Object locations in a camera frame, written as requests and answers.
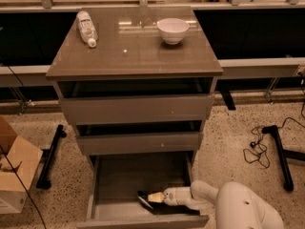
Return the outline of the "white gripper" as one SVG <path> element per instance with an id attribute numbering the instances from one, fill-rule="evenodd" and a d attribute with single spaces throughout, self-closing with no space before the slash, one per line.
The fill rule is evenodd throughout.
<path id="1" fill-rule="evenodd" d="M 148 195 L 149 202 L 162 203 L 164 201 L 169 206 L 188 206 L 192 198 L 189 187 L 173 187 L 166 189 L 163 193 L 157 192 Z"/>

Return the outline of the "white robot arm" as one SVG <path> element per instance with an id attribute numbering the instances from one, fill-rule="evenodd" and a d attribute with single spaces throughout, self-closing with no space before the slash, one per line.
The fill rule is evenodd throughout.
<path id="1" fill-rule="evenodd" d="M 142 202 L 169 206 L 186 206 L 200 211 L 208 201 L 215 206 L 217 229 L 284 229 L 282 217 L 267 201 L 247 186 L 227 182 L 219 189 L 195 180 L 189 187 L 172 187 L 163 192 L 146 195 Z"/>

